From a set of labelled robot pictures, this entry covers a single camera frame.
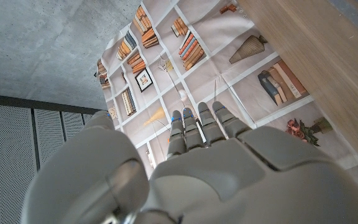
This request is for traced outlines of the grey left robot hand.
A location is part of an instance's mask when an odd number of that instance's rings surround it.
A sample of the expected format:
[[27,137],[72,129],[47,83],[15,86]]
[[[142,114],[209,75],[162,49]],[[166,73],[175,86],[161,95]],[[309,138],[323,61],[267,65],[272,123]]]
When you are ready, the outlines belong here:
[[358,223],[358,185],[328,155],[218,101],[198,110],[173,112],[151,175],[109,113],[95,113],[35,176],[22,223]]

